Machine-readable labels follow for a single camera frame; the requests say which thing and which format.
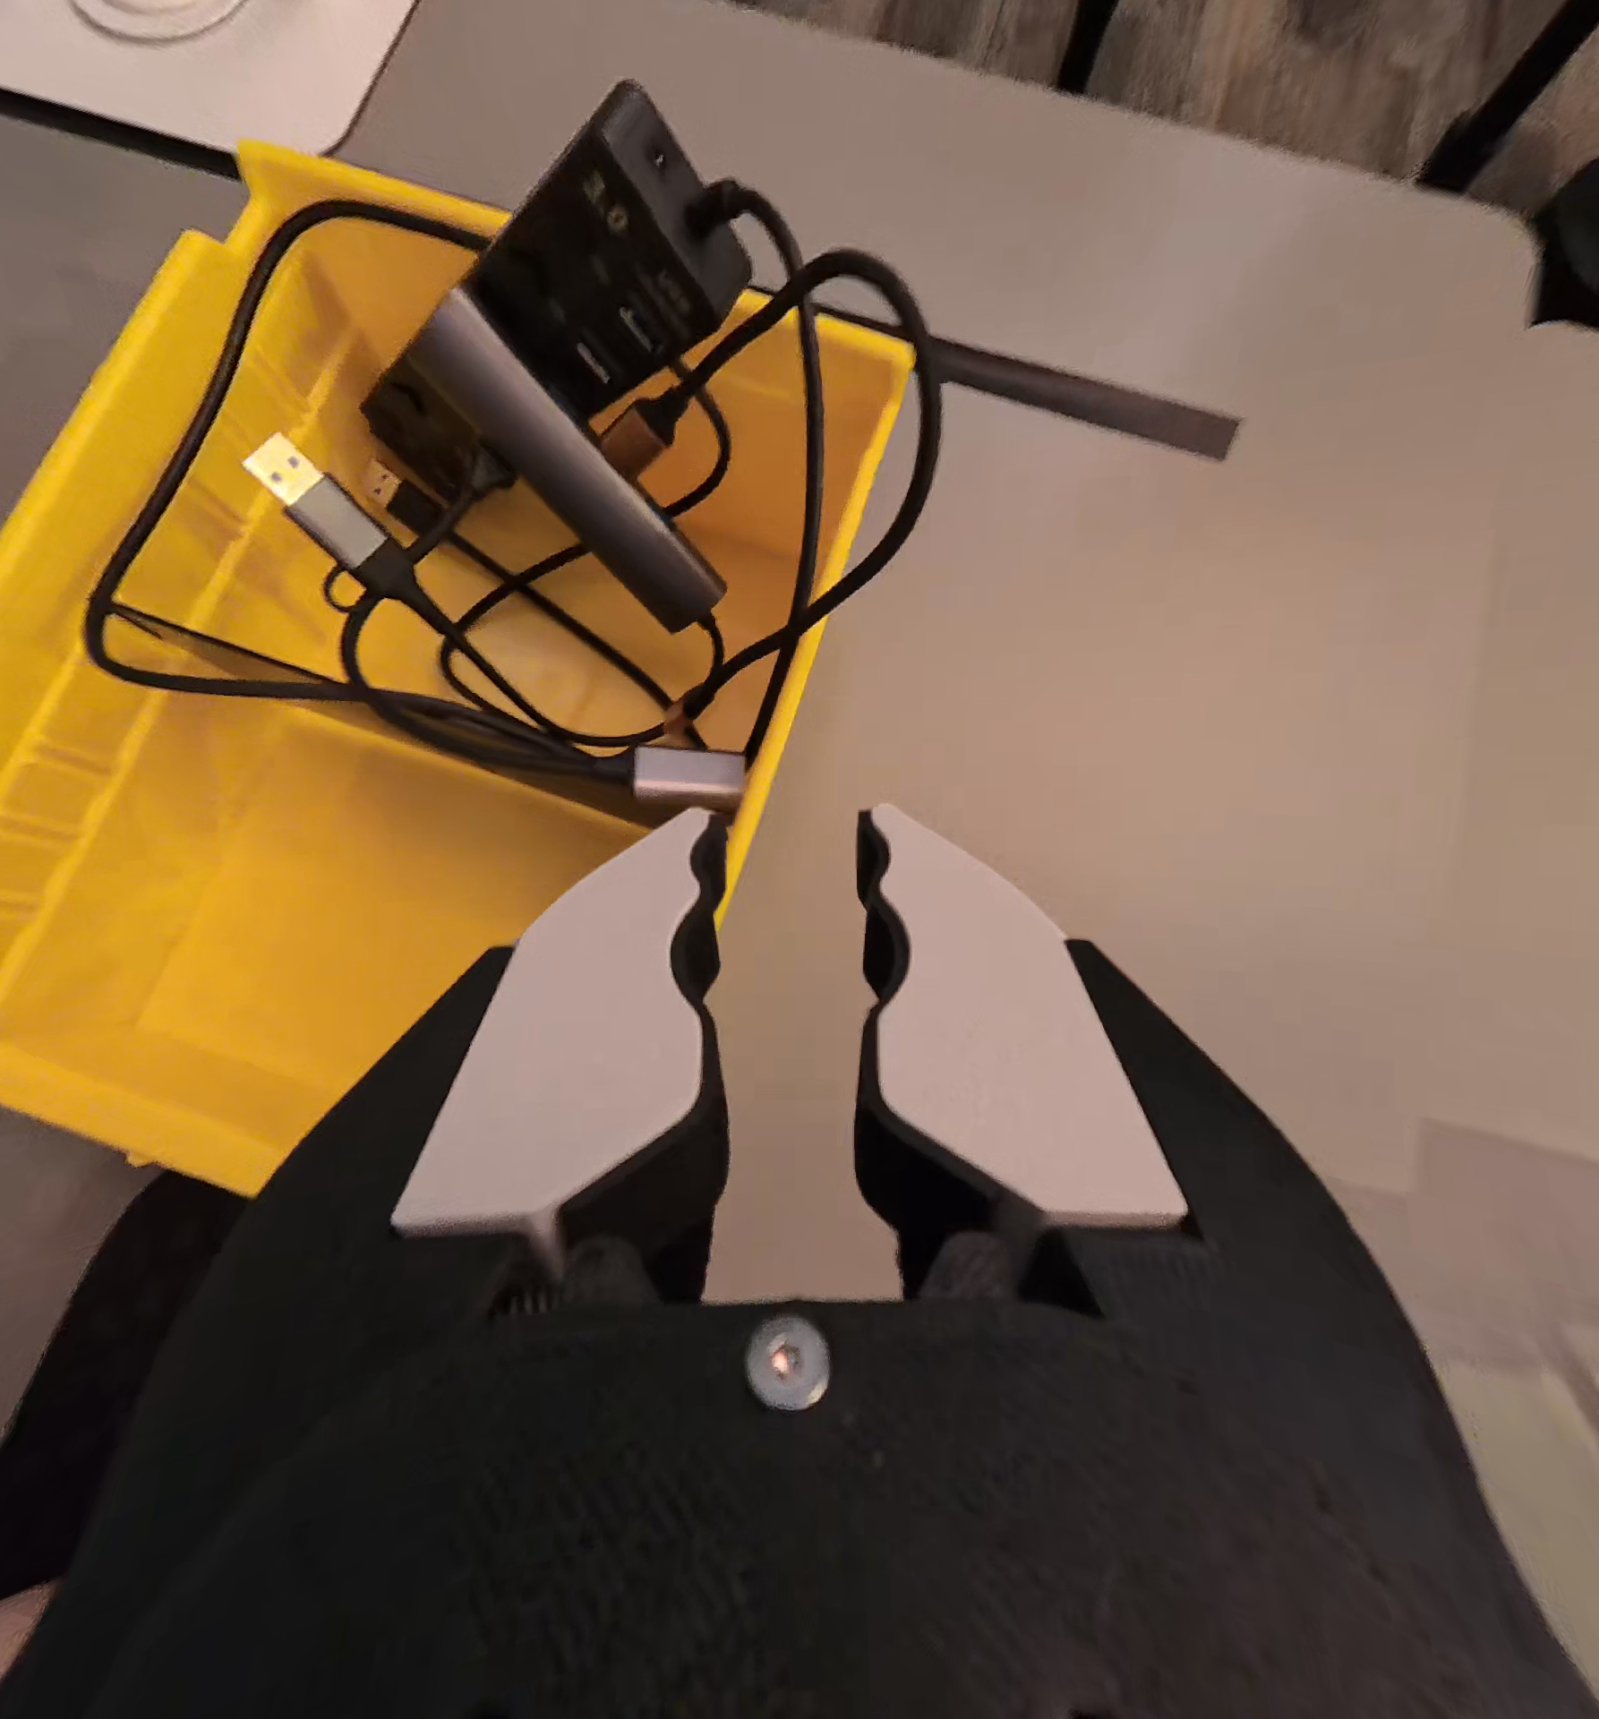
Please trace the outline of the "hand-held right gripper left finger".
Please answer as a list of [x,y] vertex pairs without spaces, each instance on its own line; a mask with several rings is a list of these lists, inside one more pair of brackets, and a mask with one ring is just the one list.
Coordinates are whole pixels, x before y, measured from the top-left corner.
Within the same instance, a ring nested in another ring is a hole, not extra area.
[[656,1259],[713,1225],[720,891],[727,822],[683,809],[519,933],[389,1210],[400,1236],[519,1236],[559,1274],[579,1243]]

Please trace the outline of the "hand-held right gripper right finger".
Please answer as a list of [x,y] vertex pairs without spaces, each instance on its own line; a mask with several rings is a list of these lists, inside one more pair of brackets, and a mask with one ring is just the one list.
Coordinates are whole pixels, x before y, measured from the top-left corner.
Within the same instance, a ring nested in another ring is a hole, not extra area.
[[896,803],[857,826],[865,905],[857,1183],[928,1274],[960,1233],[1014,1274],[1050,1236],[1180,1233],[1185,1192],[1062,926]]

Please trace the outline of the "yellow plastic bin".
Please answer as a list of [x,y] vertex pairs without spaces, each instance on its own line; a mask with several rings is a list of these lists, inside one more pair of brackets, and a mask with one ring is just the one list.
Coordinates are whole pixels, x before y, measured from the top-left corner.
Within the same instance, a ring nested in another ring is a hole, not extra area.
[[[187,698],[108,678],[87,594],[145,512],[269,236],[363,196],[493,236],[505,211],[243,143],[250,205],[178,236],[0,529],[0,1109],[258,1195],[358,1076],[489,950],[642,836],[387,733],[363,709]],[[358,401],[471,272],[459,250],[328,225],[270,281],[227,409],[126,581],[155,622],[341,678],[328,555],[243,457],[287,433],[356,496]],[[857,564],[915,354],[818,319],[818,587]],[[727,573],[727,656],[789,612],[805,526],[795,319],[709,381],[727,482],[681,519]]]

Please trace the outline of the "grey usb hub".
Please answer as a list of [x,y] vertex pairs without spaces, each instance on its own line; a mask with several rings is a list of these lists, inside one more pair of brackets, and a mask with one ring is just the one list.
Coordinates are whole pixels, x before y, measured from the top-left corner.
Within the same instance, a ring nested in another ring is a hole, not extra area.
[[463,292],[446,292],[406,354],[656,627],[681,636],[719,612],[720,573],[612,467]]

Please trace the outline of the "black usb hub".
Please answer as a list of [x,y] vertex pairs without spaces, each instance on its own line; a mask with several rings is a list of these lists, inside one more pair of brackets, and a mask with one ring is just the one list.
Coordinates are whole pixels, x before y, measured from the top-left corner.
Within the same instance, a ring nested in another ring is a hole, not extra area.
[[[747,243],[733,225],[703,229],[701,196],[673,124],[622,79],[454,281],[630,482],[673,449],[683,405],[627,401],[719,335],[749,285]],[[363,401],[389,459],[370,491],[425,529],[463,491],[483,441],[406,350]]]

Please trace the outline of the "black office chair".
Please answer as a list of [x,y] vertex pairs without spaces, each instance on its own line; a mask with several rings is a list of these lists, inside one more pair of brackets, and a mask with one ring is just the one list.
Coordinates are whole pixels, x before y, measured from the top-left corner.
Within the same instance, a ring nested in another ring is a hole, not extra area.
[[68,1574],[148,1375],[243,1210],[163,1174],[100,1236],[0,1433],[0,1605]]

